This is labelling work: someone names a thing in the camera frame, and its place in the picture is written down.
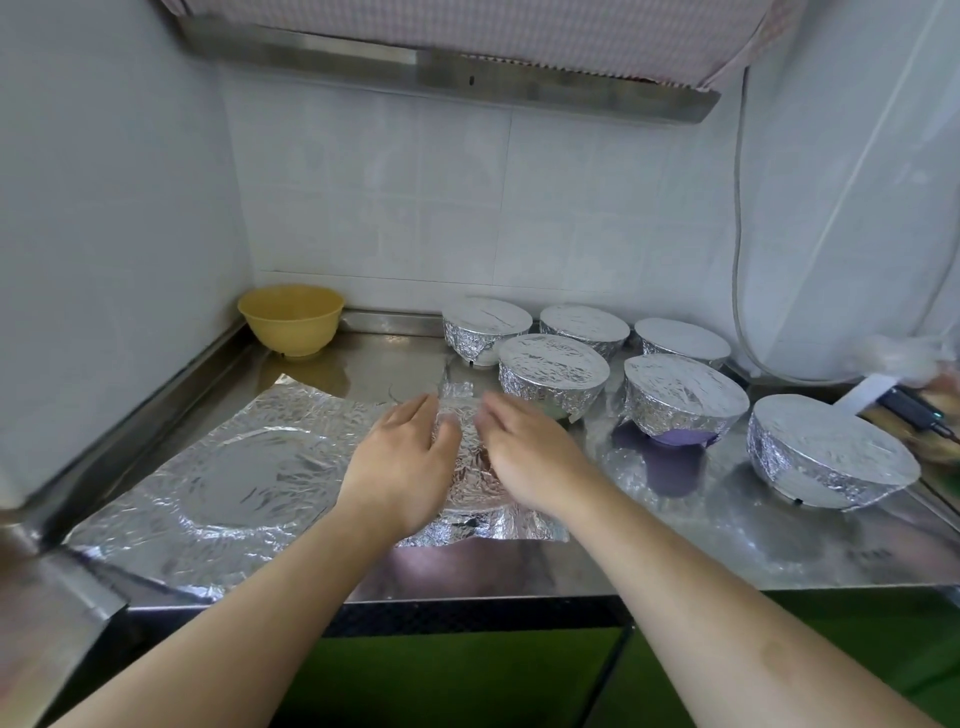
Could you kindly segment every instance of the cable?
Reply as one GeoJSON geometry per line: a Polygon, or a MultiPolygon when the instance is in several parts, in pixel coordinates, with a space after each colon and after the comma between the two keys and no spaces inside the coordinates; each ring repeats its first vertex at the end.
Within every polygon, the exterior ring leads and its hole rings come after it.
{"type": "Polygon", "coordinates": [[[732,303],[733,303],[733,326],[736,328],[736,340],[740,349],[747,354],[754,365],[764,374],[775,376],[777,379],[790,382],[791,384],[802,384],[807,386],[827,386],[831,384],[843,384],[850,381],[846,376],[842,379],[801,379],[796,376],[786,375],[771,369],[760,361],[760,358],[754,353],[753,347],[747,340],[747,334],[740,321],[740,249],[743,241],[743,220],[740,210],[740,158],[743,156],[743,128],[747,115],[747,83],[750,80],[750,66],[743,70],[743,86],[740,89],[740,118],[736,125],[736,148],[733,151],[733,221],[736,227],[736,237],[733,243],[733,281],[732,281],[732,303]]]}

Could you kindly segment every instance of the hand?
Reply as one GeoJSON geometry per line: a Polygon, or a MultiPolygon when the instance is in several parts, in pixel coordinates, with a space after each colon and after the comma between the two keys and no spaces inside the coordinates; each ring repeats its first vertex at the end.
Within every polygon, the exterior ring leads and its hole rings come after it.
{"type": "Polygon", "coordinates": [[[398,404],[377,420],[350,460],[337,510],[372,519],[391,545],[430,523],[444,507],[460,447],[456,419],[433,425],[435,395],[398,404]]]}
{"type": "Polygon", "coordinates": [[[528,508],[565,520],[580,494],[608,483],[564,429],[530,402],[488,392],[476,425],[500,481],[528,508]]]}

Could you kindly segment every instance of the cabinet door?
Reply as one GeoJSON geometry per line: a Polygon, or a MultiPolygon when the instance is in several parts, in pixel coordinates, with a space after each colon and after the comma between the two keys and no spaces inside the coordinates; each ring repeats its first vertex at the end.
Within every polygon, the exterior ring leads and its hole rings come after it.
{"type": "Polygon", "coordinates": [[[322,639],[274,726],[574,726],[614,629],[322,639]]]}

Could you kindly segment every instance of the left hand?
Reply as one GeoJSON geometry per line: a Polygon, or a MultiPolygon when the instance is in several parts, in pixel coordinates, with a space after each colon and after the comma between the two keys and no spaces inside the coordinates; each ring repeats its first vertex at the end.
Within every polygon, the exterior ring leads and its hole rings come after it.
{"type": "Polygon", "coordinates": [[[420,395],[388,410],[350,460],[336,509],[373,519],[391,544],[412,536],[444,507],[461,431],[444,419],[433,441],[440,401],[420,395]]]}

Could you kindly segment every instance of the plastic bag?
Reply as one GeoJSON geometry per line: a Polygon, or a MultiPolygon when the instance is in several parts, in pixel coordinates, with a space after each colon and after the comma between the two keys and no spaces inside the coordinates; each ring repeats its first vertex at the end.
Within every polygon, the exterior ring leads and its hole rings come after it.
{"type": "Polygon", "coordinates": [[[873,334],[857,341],[850,367],[863,376],[891,376],[911,387],[923,387],[956,360],[953,348],[939,336],[894,339],[873,334]]]}

